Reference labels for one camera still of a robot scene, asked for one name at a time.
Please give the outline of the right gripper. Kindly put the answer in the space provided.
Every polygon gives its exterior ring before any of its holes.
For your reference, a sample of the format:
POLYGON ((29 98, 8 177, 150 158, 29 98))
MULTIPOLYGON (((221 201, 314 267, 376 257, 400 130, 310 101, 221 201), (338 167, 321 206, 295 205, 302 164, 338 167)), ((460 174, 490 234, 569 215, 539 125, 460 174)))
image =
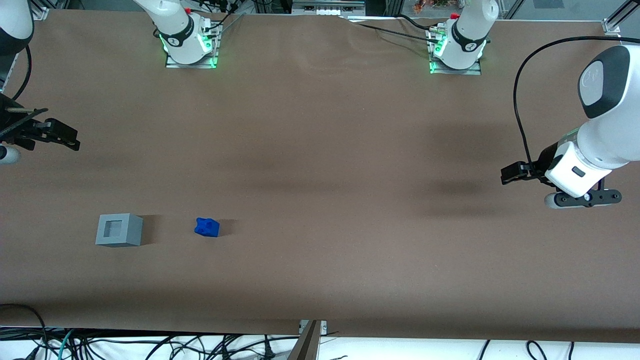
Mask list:
MULTIPOLYGON (((0 94, 0 139, 1 142, 16 145, 16 139, 28 134, 37 122, 36 116, 44 114, 49 109, 25 108, 5 94, 0 94)), ((68 125, 61 125, 55 118, 44 121, 44 140, 47 143, 64 144, 67 148, 78 151, 80 142, 77 140, 78 130, 68 125)))

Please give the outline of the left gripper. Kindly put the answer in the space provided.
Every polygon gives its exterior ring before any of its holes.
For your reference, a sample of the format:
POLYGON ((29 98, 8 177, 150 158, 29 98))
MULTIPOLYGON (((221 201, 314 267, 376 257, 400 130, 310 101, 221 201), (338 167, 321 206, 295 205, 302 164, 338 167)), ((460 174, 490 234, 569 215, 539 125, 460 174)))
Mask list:
POLYGON ((555 142, 536 161, 501 169, 501 184, 539 180, 538 170, 553 186, 572 198, 585 195, 614 169, 614 156, 606 148, 586 142, 555 142))

